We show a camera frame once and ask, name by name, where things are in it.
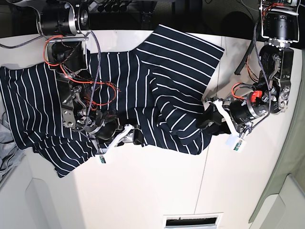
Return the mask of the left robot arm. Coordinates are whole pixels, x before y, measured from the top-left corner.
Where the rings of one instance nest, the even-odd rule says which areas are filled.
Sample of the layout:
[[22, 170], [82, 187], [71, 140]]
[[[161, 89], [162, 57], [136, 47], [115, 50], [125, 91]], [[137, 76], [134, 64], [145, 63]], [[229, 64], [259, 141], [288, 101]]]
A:
[[253, 38], [235, 70], [247, 68], [253, 84], [238, 82], [225, 99], [207, 98], [205, 112], [196, 120], [197, 128], [211, 135], [251, 133], [270, 114], [285, 112], [291, 90], [294, 50], [300, 40], [299, 0], [262, 0]]

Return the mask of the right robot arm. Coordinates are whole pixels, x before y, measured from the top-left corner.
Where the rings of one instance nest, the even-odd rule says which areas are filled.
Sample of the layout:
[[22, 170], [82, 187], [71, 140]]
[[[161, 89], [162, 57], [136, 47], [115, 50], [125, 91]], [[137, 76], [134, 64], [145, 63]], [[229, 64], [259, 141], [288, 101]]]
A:
[[102, 79], [101, 56], [96, 71], [89, 71], [87, 40], [92, 31], [85, 1], [43, 0], [35, 9], [37, 29], [47, 40], [44, 61], [58, 74], [64, 126], [115, 146], [142, 144], [140, 126], [120, 124], [118, 110], [110, 107], [120, 88]]

